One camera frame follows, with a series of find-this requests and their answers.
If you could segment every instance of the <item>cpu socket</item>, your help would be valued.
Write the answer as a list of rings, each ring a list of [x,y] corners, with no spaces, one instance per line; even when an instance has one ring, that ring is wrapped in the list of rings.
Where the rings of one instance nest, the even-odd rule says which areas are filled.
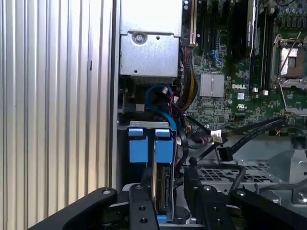
[[[294,44],[292,50],[290,50],[292,45],[288,43],[280,51],[279,68],[283,66],[280,75],[282,78],[302,79],[307,75],[307,52],[305,48],[299,46],[300,44]]]
[[[296,87],[307,90],[307,37],[283,39],[276,36],[272,55],[271,79],[274,88]]]

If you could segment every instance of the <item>mounting hole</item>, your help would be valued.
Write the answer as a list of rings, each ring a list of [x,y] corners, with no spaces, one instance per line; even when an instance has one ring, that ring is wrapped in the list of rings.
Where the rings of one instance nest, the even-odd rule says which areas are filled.
[[[145,217],[143,217],[142,219],[140,219],[140,222],[141,222],[142,224],[146,224],[146,223],[148,222],[148,219],[145,218]]]
[[[146,210],[146,207],[143,206],[143,205],[142,205],[142,206],[139,206],[139,210],[140,210],[140,211],[145,211],[145,210]]]

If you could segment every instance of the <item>ram slot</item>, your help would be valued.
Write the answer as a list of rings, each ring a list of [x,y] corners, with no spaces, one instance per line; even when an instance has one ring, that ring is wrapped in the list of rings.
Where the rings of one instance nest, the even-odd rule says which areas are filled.
[[[276,13],[273,15],[267,15],[265,22],[265,34],[263,39],[263,58],[262,58],[262,79],[261,87],[263,90],[271,89],[271,64],[272,64],[272,52],[273,52],[273,29],[274,29],[274,18],[277,16]]]

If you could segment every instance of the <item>cable connector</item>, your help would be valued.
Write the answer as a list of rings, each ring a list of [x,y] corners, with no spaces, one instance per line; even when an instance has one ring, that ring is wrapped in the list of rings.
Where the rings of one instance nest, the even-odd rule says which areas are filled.
[[[162,89],[162,93],[167,94],[167,92],[168,92],[168,88],[167,88],[167,87],[164,87],[164,88]]]
[[[217,150],[219,151],[221,161],[233,161],[234,160],[232,150],[230,147],[222,147],[222,148],[218,148]]]

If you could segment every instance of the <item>motherboard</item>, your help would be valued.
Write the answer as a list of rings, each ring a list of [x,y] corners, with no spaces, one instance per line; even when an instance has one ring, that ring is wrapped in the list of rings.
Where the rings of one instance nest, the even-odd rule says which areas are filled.
[[[256,11],[250,27],[254,29],[250,41],[254,44],[250,54],[245,49],[247,54],[237,55],[241,51],[235,47],[233,37],[246,27],[237,11],[242,6],[232,1],[198,1],[198,43],[192,55],[198,94],[187,112],[211,130],[285,115],[289,125],[306,132],[307,1],[289,5],[280,0],[251,2]],[[206,28],[209,38],[204,37]],[[214,50],[210,48],[212,44],[207,44],[211,38]],[[302,134],[280,130],[273,135]]]

